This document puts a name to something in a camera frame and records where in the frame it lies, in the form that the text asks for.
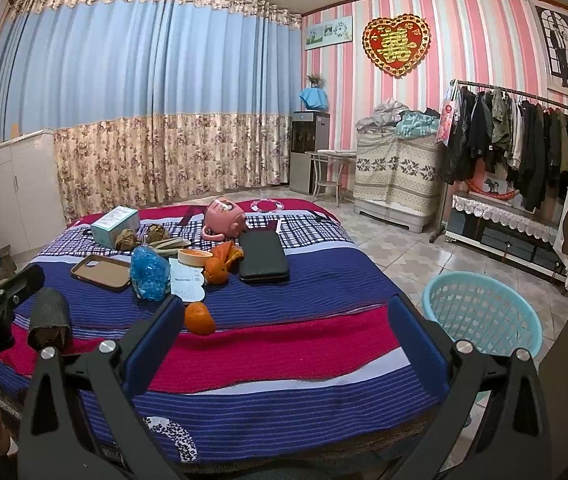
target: clothes rack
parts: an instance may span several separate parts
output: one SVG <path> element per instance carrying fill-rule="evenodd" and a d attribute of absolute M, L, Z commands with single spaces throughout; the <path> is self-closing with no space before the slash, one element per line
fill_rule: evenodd
<path fill-rule="evenodd" d="M 562 108 L 563 110 L 568 110 L 568 105 L 565 105 L 563 103 L 560 103 L 558 101 L 553 101 L 552 99 L 548 99 L 546 97 L 542 97 L 539 95 L 535 95 L 535 94 L 529 94 L 528 92 L 523 92 L 521 90 L 515 90 L 514 88 L 505 88 L 503 86 L 496 86 L 496 85 L 491 85 L 488 83 L 478 83 L 478 82 L 474 82 L 474 81 L 462 81 L 462 80 L 455 80 L 452 79 L 450 84 L 451 86 L 455 83 L 455 81 L 458 82 L 459 86 L 474 86 L 475 88 L 488 88 L 488 89 L 493 89 L 493 90 L 502 90 L 503 92 L 506 92 L 508 94 L 515 94 L 515 95 L 521 95 L 524 97 L 528 97 L 529 99 L 533 99 L 535 101 L 540 101 L 543 103 L 548 103 L 551 104 L 557 108 Z M 440 210 L 438 212 L 439 214 L 439 222 L 438 222 L 438 228 L 432 233 L 432 235 L 430 235 L 429 238 L 429 242 L 431 244 L 435 243 L 435 240 L 437 240 L 440 235 L 442 235 L 445 231 L 446 231 L 446 226 L 444 225 L 444 213 L 446 211 L 446 198 L 448 196 L 448 184 L 446 184 L 446 182 L 443 185 L 443 190 L 442 190 L 442 200 L 440 202 Z"/>
<path fill-rule="evenodd" d="M 506 92 L 507 94 L 515 94 L 515 95 L 521 95 L 524 97 L 528 97 L 529 99 L 535 99 L 535 101 L 542 101 L 543 103 L 548 103 L 551 104 L 553 106 L 556 106 L 558 108 L 563 108 L 564 110 L 568 110 L 568 105 L 565 105 L 563 103 L 560 103 L 558 101 L 553 101 L 552 99 L 547 99 L 546 97 L 542 97 L 539 95 L 535 95 L 535 94 L 529 94 L 528 92 L 522 92 L 520 90 L 515 90 L 512 88 L 504 88 L 503 86 L 495 86 L 495 85 L 489 85 L 486 83 L 475 83 L 473 81 L 461 81 L 458 80 L 458 84 L 460 86 L 475 86 L 477 88 L 490 88 L 493 90 L 502 90 L 503 92 Z"/>

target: black wallet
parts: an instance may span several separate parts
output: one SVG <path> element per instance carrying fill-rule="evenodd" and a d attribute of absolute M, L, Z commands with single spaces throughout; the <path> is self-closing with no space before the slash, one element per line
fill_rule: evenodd
<path fill-rule="evenodd" d="M 248 231 L 240 235 L 244 251 L 239 276 L 245 283 L 283 282 L 290 277 L 288 260 L 274 231 Z"/>

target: bag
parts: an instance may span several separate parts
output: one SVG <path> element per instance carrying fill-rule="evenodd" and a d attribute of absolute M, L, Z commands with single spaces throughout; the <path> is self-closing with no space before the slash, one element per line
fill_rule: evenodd
<path fill-rule="evenodd" d="M 446 96 L 444 97 L 440 126 L 438 127 L 438 134 L 435 137 L 436 143 L 443 142 L 445 146 L 448 146 L 448 137 L 450 136 L 456 108 L 458 106 L 458 92 L 459 82 L 455 79 L 455 82 L 448 89 L 448 92 L 446 92 Z"/>

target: red heart decoration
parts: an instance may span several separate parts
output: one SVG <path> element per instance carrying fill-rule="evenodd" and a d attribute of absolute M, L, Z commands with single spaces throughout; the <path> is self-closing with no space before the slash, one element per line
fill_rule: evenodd
<path fill-rule="evenodd" d="M 414 14 L 376 18 L 366 25 L 362 43 L 366 55 L 376 67 L 401 77 L 426 56 L 430 46 L 430 28 Z"/>

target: metal screw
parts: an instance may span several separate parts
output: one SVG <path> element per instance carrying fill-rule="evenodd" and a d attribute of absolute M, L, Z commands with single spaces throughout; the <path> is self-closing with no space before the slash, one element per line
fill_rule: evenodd
<path fill-rule="evenodd" d="M 112 339 L 106 339 L 99 343 L 99 351 L 102 354 L 110 354 L 115 348 L 117 347 L 117 343 L 115 343 Z"/>
<path fill-rule="evenodd" d="M 455 348 L 462 354 L 470 354 L 473 351 L 473 343 L 470 341 L 461 340 L 455 343 Z"/>
<path fill-rule="evenodd" d="M 520 361 L 528 361 L 530 359 L 530 353 L 525 348 L 518 348 L 515 351 L 515 355 Z"/>
<path fill-rule="evenodd" d="M 52 348 L 51 346 L 47 346 L 46 348 L 44 348 L 41 352 L 41 357 L 42 359 L 51 359 L 54 357 L 55 351 L 54 348 Z"/>

